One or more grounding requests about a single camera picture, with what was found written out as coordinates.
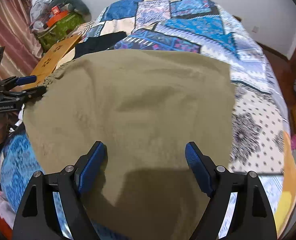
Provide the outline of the khaki pants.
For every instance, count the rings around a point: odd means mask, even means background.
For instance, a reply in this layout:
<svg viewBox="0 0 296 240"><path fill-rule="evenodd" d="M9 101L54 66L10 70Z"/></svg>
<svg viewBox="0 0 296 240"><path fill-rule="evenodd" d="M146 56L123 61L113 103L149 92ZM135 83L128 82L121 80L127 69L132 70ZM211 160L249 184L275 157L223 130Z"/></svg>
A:
<svg viewBox="0 0 296 240"><path fill-rule="evenodd" d="M82 198L95 222L130 239L188 239L208 197L187 165L195 142L226 166L235 87L230 66L196 53L107 50L61 66L23 122L46 173L107 147Z"/></svg>

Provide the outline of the cardboard box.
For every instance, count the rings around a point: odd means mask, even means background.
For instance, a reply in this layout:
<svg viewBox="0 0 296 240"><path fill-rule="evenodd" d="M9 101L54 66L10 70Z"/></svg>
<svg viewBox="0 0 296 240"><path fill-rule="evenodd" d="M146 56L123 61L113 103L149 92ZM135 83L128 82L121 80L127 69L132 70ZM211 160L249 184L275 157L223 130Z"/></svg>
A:
<svg viewBox="0 0 296 240"><path fill-rule="evenodd" d="M41 85L45 78L55 70L60 59L70 52L80 40L81 35L74 35L54 44L45 53L44 57L41 58L40 62L31 73L31 75L35 75L37 77L36 81L34 83L24 85L22 88L25 90Z"/></svg>

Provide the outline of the striped pink curtain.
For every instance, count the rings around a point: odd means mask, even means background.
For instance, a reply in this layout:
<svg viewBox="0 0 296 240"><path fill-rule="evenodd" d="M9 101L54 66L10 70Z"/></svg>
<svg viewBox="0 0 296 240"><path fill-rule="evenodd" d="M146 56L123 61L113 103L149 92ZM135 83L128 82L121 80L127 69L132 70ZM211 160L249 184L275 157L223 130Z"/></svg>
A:
<svg viewBox="0 0 296 240"><path fill-rule="evenodd" d="M32 0L0 0L0 47L4 47L0 79L28 76L43 48L30 30Z"/></svg>

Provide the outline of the green bag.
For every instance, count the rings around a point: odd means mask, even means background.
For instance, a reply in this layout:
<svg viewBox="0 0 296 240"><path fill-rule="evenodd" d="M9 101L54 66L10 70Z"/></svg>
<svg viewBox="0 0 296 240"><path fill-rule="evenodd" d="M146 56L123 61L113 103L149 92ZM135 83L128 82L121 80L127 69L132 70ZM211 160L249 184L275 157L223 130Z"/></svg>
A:
<svg viewBox="0 0 296 240"><path fill-rule="evenodd" d="M76 27L83 23L85 23L85 20L80 14L70 12L51 27L36 33L36 37L39 40L43 51L47 52L54 44L64 40Z"/></svg>

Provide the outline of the blue patchwork bedspread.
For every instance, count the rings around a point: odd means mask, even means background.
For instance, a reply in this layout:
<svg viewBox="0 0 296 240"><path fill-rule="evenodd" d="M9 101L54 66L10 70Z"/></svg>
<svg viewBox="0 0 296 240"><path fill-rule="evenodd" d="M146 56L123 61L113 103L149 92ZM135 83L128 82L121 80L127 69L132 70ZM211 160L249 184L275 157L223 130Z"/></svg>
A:
<svg viewBox="0 0 296 240"><path fill-rule="evenodd" d="M109 238L188 239L208 197L188 167L190 141L235 173L280 174L282 233L296 202L286 105L271 65L242 24L211 0L120 0L76 33L126 37L49 75L0 156L17 211L35 171L55 173L96 141L107 157L82 203Z"/></svg>

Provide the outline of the black folded pants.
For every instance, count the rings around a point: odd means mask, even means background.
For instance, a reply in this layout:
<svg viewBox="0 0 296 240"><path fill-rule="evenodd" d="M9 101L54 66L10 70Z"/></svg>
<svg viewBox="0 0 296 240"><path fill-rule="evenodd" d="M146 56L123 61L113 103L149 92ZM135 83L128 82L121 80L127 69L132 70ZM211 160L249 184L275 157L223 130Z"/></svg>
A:
<svg viewBox="0 0 296 240"><path fill-rule="evenodd" d="M123 31L98 37L89 37L85 42L75 46L75 56L73 59L77 59L86 54L107 50L126 37L127 35Z"/></svg>

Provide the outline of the orange box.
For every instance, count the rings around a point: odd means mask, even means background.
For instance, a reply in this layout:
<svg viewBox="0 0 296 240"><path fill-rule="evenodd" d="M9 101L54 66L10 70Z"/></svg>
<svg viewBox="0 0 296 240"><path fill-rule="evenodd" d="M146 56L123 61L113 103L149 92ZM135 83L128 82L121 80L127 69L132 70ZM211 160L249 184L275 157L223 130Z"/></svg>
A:
<svg viewBox="0 0 296 240"><path fill-rule="evenodd" d="M68 15L67 10L61 10L57 5L52 7L51 12L53 13L53 16L51 16L49 21L46 23L48 27L53 26L56 22Z"/></svg>

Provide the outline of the grey plush toy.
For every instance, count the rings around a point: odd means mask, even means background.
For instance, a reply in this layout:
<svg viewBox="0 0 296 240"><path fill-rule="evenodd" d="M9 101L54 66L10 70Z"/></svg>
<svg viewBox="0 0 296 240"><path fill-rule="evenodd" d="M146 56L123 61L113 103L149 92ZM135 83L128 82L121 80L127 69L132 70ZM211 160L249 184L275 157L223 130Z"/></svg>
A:
<svg viewBox="0 0 296 240"><path fill-rule="evenodd" d="M52 0L47 5L47 10L51 10L55 6L59 5L70 5L70 9L78 12L81 15L89 15L90 10L88 9L87 5L82 0Z"/></svg>

